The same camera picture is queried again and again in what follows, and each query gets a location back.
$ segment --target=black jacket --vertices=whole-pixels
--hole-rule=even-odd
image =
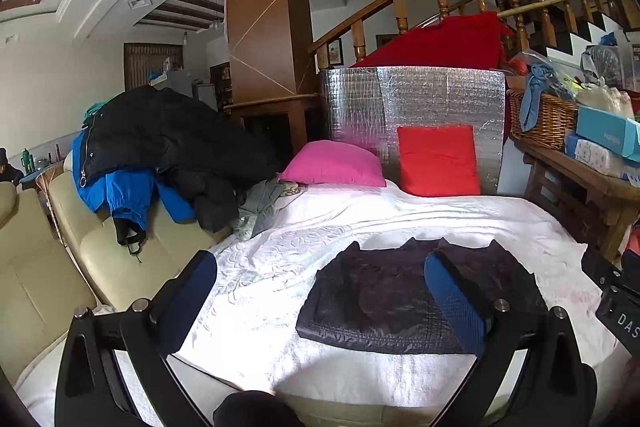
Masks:
[[[486,248],[416,241],[391,250],[354,242],[316,274],[298,314],[300,337],[330,346],[393,355],[472,353],[456,336],[425,282],[425,258],[447,256],[490,303],[496,295],[514,309],[546,313],[535,278],[498,243]]]
[[[238,216],[236,192],[276,174],[268,142],[171,89],[121,93],[85,124],[81,184],[118,169],[154,169],[212,232]]]

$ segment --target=blue padding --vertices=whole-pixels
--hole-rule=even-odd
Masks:
[[[159,350],[164,355],[180,350],[216,282],[216,257],[212,253],[204,253],[206,255],[203,260],[172,299],[159,321]]]
[[[434,254],[424,262],[424,281],[462,347],[467,353],[480,357],[486,335],[484,320]]]

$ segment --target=bed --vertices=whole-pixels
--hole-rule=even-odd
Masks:
[[[594,317],[600,291],[580,269],[586,245],[534,204],[497,196],[417,198],[388,182],[386,188],[315,185],[277,205],[271,229],[212,248],[218,279],[177,353],[183,362],[238,389],[276,393],[308,426],[389,425],[400,417],[402,425],[428,425],[462,382],[472,355],[382,355],[325,346],[299,338],[298,311],[316,271],[352,241],[370,250],[395,248],[411,237],[445,237],[470,248],[496,239],[535,274],[549,307],[567,309],[582,361],[598,377],[596,415],[611,406],[628,354]],[[494,408],[514,386],[524,353],[516,355]],[[204,409],[215,409],[209,405]]]

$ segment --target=teal cloth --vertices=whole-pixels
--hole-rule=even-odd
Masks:
[[[546,64],[532,65],[520,105],[520,128],[523,132],[533,129],[538,122],[540,96],[548,89],[548,78],[553,74],[554,70]]]
[[[96,114],[98,111],[100,111],[102,106],[104,104],[106,104],[107,102],[109,102],[109,101],[105,100],[104,102],[96,102],[96,103],[92,104],[92,106],[84,112],[84,120],[82,120],[82,121],[85,121],[87,118],[91,118],[94,114]]]

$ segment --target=white blanket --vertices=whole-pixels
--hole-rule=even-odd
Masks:
[[[583,362],[595,367],[613,352],[615,338],[594,317],[600,291],[580,269],[586,246],[553,217],[521,199],[417,198],[389,182],[308,188],[273,229],[212,250],[218,279],[178,355],[242,389],[353,404],[445,404],[473,356],[349,351],[300,339],[295,330],[316,271],[348,244],[396,248],[411,237],[471,248],[496,239],[535,274],[549,307],[567,309]],[[509,375],[498,395],[513,384]]]

